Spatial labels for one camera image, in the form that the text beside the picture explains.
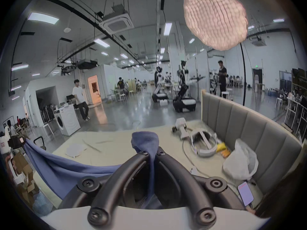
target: white vr headset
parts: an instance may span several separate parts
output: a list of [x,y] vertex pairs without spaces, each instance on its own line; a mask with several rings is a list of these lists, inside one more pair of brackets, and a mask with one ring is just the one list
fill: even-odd
[[[194,129],[190,134],[192,150],[200,157],[211,157],[216,153],[216,138],[203,128]],[[200,141],[203,146],[195,146],[195,142]]]

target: blue cloth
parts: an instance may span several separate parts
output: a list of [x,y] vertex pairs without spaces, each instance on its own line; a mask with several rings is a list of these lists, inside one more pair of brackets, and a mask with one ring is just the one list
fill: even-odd
[[[132,134],[132,147],[139,151],[147,151],[150,155],[150,177],[148,199],[154,193],[154,158],[159,147],[159,138],[153,132],[135,132]],[[61,199],[64,199],[69,191],[84,176],[100,177],[113,174],[121,165],[90,166],[75,162],[46,152],[26,139],[24,149],[34,168],[47,184],[47,186]]]

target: fluorescent light panel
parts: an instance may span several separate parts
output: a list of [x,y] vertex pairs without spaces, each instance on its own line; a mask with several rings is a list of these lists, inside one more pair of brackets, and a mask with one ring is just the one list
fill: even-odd
[[125,54],[120,54],[120,56],[124,59],[128,59],[128,56],[126,56]]
[[172,23],[165,23],[163,35],[168,36],[169,32],[171,31],[171,28],[172,28]]
[[13,87],[13,88],[11,89],[11,91],[16,90],[16,89],[19,89],[19,88],[21,88],[21,85],[16,86],[16,87]]
[[273,20],[274,22],[284,22],[285,21],[285,19],[275,19],[275,20]]
[[30,21],[42,21],[42,22],[47,22],[47,23],[54,25],[59,19],[52,17],[50,15],[32,12],[28,17],[28,20],[30,20]]
[[18,67],[13,67],[12,71],[16,71],[16,70],[22,69],[22,68],[27,68],[28,66],[29,66],[28,64],[25,64],[25,65],[21,65],[21,66],[18,66]]
[[100,44],[101,46],[105,47],[105,48],[109,48],[110,45],[107,44],[105,41],[102,41],[100,38],[96,38],[94,40],[95,43]]

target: gray polished floor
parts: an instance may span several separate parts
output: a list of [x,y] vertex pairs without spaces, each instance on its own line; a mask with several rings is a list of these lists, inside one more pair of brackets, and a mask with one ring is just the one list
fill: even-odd
[[[196,105],[194,112],[176,113],[172,101],[168,105],[160,106],[151,99],[153,89],[148,88],[134,97],[128,97],[127,102],[103,102],[89,110],[89,121],[84,122],[79,111],[79,123],[81,128],[77,131],[117,131],[128,129],[150,128],[162,125],[174,125],[179,117],[184,117],[186,121],[201,118],[201,104]],[[234,101],[243,103],[243,89],[234,89]],[[266,117],[281,121],[285,111],[275,111],[275,97],[256,94],[252,90],[246,90],[245,106],[257,110]],[[47,130],[48,135],[42,128],[31,128],[28,136],[31,140],[43,136],[48,152],[55,151],[69,137],[61,134],[56,121],[49,123],[54,135]]]

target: gray upholstered headboard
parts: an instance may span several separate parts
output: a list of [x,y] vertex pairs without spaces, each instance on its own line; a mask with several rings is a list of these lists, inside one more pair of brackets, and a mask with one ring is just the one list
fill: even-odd
[[259,165],[253,178],[263,194],[282,179],[301,151],[300,142],[276,122],[205,90],[201,119],[231,150],[240,138],[256,152]]

